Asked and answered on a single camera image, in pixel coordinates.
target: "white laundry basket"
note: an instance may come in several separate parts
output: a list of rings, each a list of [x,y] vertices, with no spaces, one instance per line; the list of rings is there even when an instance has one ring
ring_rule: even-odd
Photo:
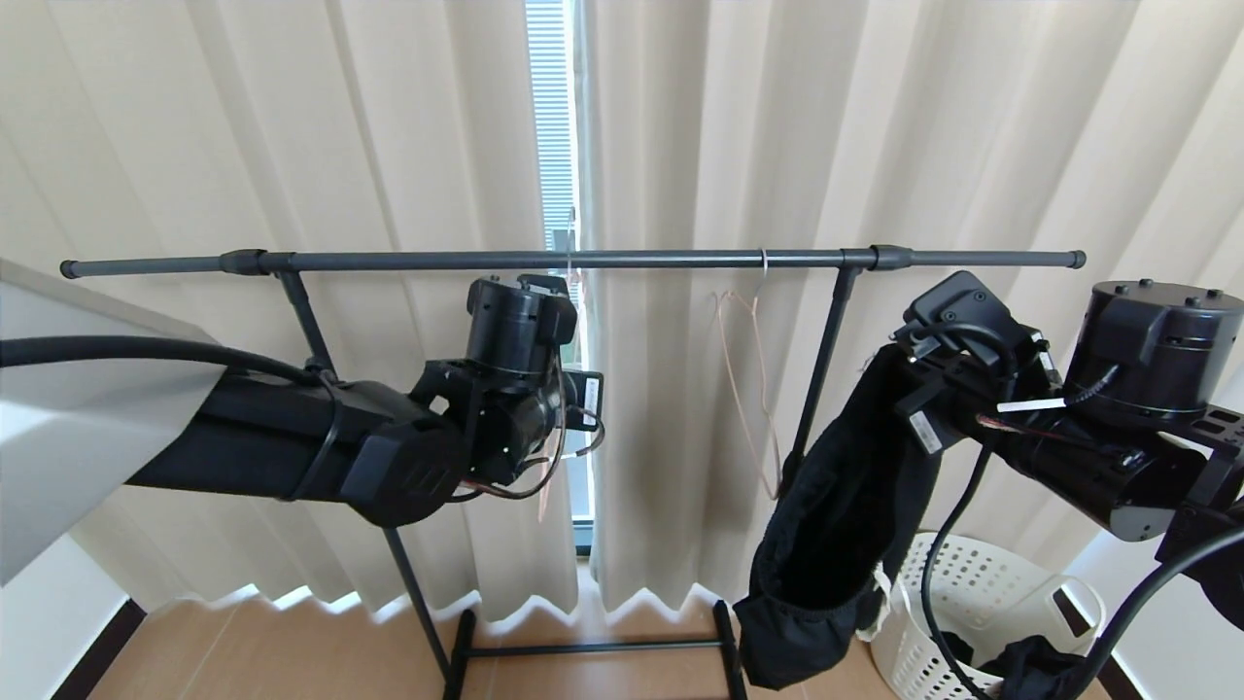
[[[970,700],[929,638],[921,609],[921,574],[932,533],[917,535],[891,598],[891,614],[872,640],[872,658],[903,700]],[[1044,635],[1059,652],[1086,654],[1102,627],[1106,606],[1080,579],[1051,574],[1010,552],[950,536],[933,572],[933,612],[942,632],[953,632],[974,650],[973,664],[996,659],[1011,642]],[[1085,610],[1090,629],[1076,635],[1054,602],[1059,589],[1096,609]],[[996,695],[1001,678],[965,664],[975,684]]]

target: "beige curtain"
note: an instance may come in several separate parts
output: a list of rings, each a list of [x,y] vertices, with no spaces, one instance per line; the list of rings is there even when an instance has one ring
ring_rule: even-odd
[[[1097,280],[1244,292],[1242,25],[1230,0],[585,0],[585,231],[597,247],[1082,247],[1080,271],[977,270],[1065,367]],[[814,439],[911,298],[949,271],[860,279]],[[740,438],[710,293],[750,295],[758,281],[590,277],[598,369],[613,378],[593,551],[608,607],[643,587],[671,604],[697,582],[728,598],[745,589],[771,504]],[[763,287],[784,450],[832,283],[832,271],[775,270]],[[759,435],[749,321],[731,318]],[[972,458],[947,456],[927,527]],[[1096,528],[995,460],[959,530],[1059,569]]]
[[[521,2],[2,2],[0,254],[55,274],[234,247],[540,247],[527,66]],[[307,283],[341,374],[408,388],[425,359],[462,356],[474,276]],[[83,283],[307,356],[272,280]],[[402,593],[381,531],[332,505],[126,487],[75,537],[148,609],[249,583],[373,609]],[[564,479],[542,522],[534,501],[479,500],[403,538],[434,604],[479,589],[495,619],[531,594],[576,603]]]

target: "clothes rack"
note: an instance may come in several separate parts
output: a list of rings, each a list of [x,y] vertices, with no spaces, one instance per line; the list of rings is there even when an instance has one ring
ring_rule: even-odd
[[[366,270],[499,270],[499,269],[704,269],[704,267],[836,267],[833,296],[825,318],[825,329],[809,382],[804,410],[791,451],[782,464],[782,486],[791,484],[804,460],[804,451],[812,429],[816,405],[833,357],[842,318],[856,277],[863,271],[891,271],[911,266],[1059,266],[1081,267],[1086,260],[1081,250],[913,250],[898,245],[868,247],[804,249],[804,250],[550,250],[511,251],[437,251],[437,252],[272,252],[262,249],[233,250],[221,255],[195,257],[147,257],[132,260],[65,260],[61,274],[68,279],[82,276],[172,274],[223,271],[239,275],[276,276],[286,297],[297,313],[299,325],[320,367],[332,369],[332,358],[311,300],[302,283],[305,271],[366,271]],[[738,648],[729,609],[724,601],[713,606],[717,634],[710,638],[662,642],[620,642],[597,644],[557,644],[503,647],[480,649],[471,645],[475,614],[464,610],[458,619],[453,649],[447,653],[437,635],[432,613],[423,598],[418,578],[411,566],[398,532],[384,530],[402,582],[411,597],[411,606],[428,638],[437,666],[444,679],[444,700],[462,698],[469,661],[489,656],[527,656],[549,654],[611,653],[653,649],[717,648],[722,653],[726,693],[730,700],[746,699],[746,684],[739,664]]]

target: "white wall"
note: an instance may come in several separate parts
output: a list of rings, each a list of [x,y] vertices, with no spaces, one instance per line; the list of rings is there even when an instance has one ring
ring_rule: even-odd
[[[1244,369],[1219,387],[1214,403],[1244,413]],[[1107,609],[1116,610],[1157,567],[1157,542],[1120,542],[1103,532],[1067,573],[1088,582]],[[1151,700],[1239,698],[1244,632],[1214,612],[1199,586],[1179,577],[1141,610],[1120,640],[1116,658]]]
[[[0,698],[60,688],[126,594],[68,536],[0,588]]]

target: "brown floor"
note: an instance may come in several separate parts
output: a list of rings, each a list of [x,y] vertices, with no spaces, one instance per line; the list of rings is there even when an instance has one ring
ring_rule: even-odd
[[[581,613],[571,625],[537,608],[508,632],[481,625],[475,644],[713,633],[710,608],[698,598],[688,601],[677,620],[643,604],[610,624],[605,619],[603,610]],[[452,644],[454,623],[439,628],[442,639]],[[91,698],[423,700],[440,698],[440,689],[435,661],[408,607],[377,624],[358,606],[333,614],[306,599],[279,610],[253,598],[218,609],[183,602],[148,615]],[[715,649],[479,659],[468,670],[463,696],[703,700],[725,698],[725,681]],[[893,700],[894,695],[877,674],[867,647],[857,642],[831,671],[781,693],[749,689],[749,698]],[[1086,698],[1107,699],[1100,688]]]

